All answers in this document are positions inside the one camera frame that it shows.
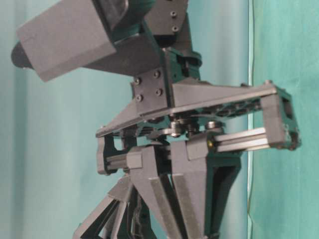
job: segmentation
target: teal fabric backdrop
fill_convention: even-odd
[[[303,145],[254,153],[253,239],[319,238],[319,2],[254,0],[253,79],[293,95]],[[255,118],[255,125],[260,124]]]
[[[0,234],[6,239],[70,239],[115,184],[96,172],[96,130],[130,101],[128,77],[78,69],[43,83],[13,67],[19,25],[57,0],[3,0],[0,10]],[[191,0],[202,79],[239,86],[248,79],[246,0]],[[247,119],[228,123],[229,131]],[[247,160],[231,190],[221,239],[247,233]],[[159,239],[165,235],[154,227]]]

